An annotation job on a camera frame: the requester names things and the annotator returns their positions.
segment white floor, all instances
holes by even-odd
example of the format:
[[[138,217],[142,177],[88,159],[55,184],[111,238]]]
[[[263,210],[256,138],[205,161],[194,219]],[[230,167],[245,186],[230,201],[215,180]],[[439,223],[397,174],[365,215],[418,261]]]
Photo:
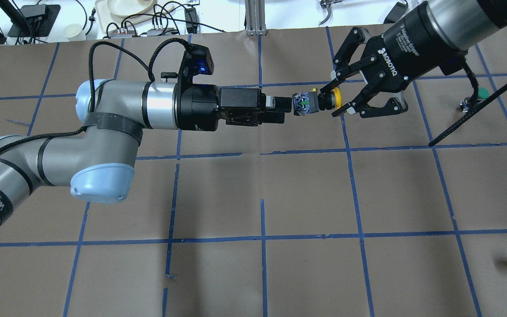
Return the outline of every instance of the white floor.
[[[95,6],[94,0],[80,0],[85,6],[87,13]],[[409,9],[417,6],[418,2],[423,0],[408,0]],[[16,0],[18,6],[35,4],[35,0]],[[158,0],[159,4],[164,4],[167,0]],[[332,16],[324,24],[325,26],[354,26],[366,24],[379,24],[397,0],[344,0],[338,4],[332,5]],[[41,38],[47,42],[62,42],[66,38],[62,34],[65,26],[72,23],[84,23],[84,14],[81,6],[74,0],[43,0],[46,4],[60,4],[62,6],[58,19],[48,38]],[[244,29],[245,19],[244,0],[202,0],[197,6],[199,21],[210,26],[215,26],[227,32],[235,32]],[[314,28],[318,22],[324,19],[326,10],[320,8],[318,0],[265,0],[265,18],[268,29],[293,29],[293,28]],[[173,15],[174,18],[183,19],[183,9],[179,8]],[[0,9],[0,26],[4,34],[7,34],[11,26],[9,18]],[[181,32],[185,30],[185,23],[178,22]],[[151,22],[141,22],[136,25],[139,33],[146,32],[151,28]],[[216,32],[209,28],[201,26],[201,33]],[[105,33],[99,28],[98,22],[95,22],[93,29],[87,35],[87,40],[101,39]]]

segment metal bracket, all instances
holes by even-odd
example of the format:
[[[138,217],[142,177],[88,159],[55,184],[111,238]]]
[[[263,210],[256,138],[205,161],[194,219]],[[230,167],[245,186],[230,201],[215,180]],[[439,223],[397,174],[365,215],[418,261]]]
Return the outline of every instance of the metal bracket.
[[[265,35],[265,0],[246,0],[246,34]]]

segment black tube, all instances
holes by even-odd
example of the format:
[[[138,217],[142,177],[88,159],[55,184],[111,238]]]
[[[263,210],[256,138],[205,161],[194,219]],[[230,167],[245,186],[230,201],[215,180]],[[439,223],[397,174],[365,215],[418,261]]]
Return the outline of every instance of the black tube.
[[[30,34],[29,26],[25,21],[25,18],[20,12],[9,2],[9,0],[0,0],[0,8],[5,14],[11,19],[11,22],[15,24],[22,34]]]

